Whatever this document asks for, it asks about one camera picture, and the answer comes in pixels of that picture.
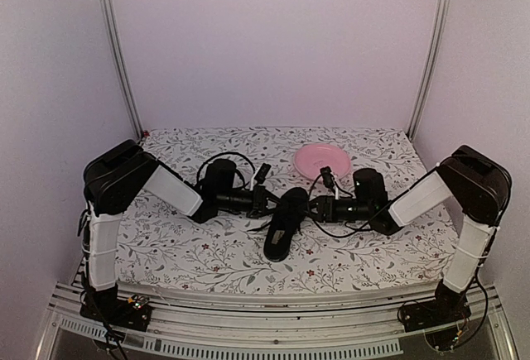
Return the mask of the black shoe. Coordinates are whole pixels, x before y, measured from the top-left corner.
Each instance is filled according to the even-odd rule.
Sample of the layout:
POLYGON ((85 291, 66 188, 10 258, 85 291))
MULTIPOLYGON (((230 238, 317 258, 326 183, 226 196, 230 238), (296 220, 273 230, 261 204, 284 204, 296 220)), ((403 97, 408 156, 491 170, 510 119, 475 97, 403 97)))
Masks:
POLYGON ((280 262, 290 252, 292 237, 306 217, 308 193, 302 187, 289 189, 274 211, 263 246, 264 256, 271 262, 280 262))

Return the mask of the black shoelace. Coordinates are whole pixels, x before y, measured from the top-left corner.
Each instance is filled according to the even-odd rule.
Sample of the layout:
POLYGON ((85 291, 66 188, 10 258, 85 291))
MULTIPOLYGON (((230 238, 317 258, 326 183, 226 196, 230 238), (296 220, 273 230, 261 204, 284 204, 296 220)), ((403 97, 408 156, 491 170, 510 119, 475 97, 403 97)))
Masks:
POLYGON ((283 231, 283 235, 291 237, 302 235, 301 229, 303 228, 304 220, 313 219, 306 216, 306 203, 310 200, 313 199, 306 197, 282 198, 285 204, 284 207, 272 211, 271 218, 267 222, 256 228, 250 228, 244 233, 250 237, 259 237, 265 233, 276 233, 278 231, 283 231))

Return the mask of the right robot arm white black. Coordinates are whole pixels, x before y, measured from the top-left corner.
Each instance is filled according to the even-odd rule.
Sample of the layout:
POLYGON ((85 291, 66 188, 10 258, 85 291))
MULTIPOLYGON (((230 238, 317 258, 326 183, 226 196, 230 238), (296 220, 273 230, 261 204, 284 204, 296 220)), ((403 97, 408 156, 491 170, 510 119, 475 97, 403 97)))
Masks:
POLYGON ((363 221, 377 233, 391 236, 447 199, 454 199, 463 214, 463 227, 452 262, 438 292, 428 306, 428 316, 446 323, 460 310, 456 294, 465 292, 484 259, 511 199, 513 180, 508 171, 475 149, 462 145, 395 199, 390 199, 383 176, 373 168, 353 174, 354 196, 340 196, 329 167, 320 180, 330 195, 320 195, 307 205, 317 223, 363 221))

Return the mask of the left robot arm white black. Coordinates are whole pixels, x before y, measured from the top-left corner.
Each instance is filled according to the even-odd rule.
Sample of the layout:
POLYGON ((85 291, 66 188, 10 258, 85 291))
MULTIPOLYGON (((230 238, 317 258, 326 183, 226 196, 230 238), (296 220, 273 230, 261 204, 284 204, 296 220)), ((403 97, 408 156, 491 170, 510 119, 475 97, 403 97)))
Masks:
POLYGON ((87 208, 79 222, 87 261, 85 277, 92 310, 106 322, 123 315, 123 304, 107 290, 117 285, 115 254, 118 229, 125 211, 141 192, 148 192, 197 223, 204 223, 220 211, 245 213, 262 218, 282 206, 279 197, 263 184, 269 164, 253 168, 250 180, 236 186, 243 175, 227 151, 209 158, 198 170, 195 184, 184 180, 167 164, 126 140, 92 160, 83 173, 87 208))

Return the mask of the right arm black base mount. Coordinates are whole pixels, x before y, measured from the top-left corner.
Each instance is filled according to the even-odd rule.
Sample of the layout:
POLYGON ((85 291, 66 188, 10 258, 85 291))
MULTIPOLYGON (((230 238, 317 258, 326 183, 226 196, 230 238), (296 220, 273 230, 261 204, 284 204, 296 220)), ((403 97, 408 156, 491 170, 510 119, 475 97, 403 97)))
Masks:
POLYGON ((406 332, 429 329, 463 321, 471 316, 467 299, 462 295, 441 295, 431 300, 411 300, 397 311, 397 320, 406 332))

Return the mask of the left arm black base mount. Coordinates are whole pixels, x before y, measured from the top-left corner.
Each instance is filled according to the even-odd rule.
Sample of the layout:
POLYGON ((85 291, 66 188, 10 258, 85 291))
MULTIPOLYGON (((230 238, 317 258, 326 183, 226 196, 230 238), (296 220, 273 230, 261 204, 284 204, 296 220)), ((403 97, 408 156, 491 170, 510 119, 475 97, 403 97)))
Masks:
POLYGON ((84 296, 80 315, 110 326, 146 332, 152 317, 152 307, 139 308, 127 300, 120 300, 115 294, 105 295, 102 291, 84 296))

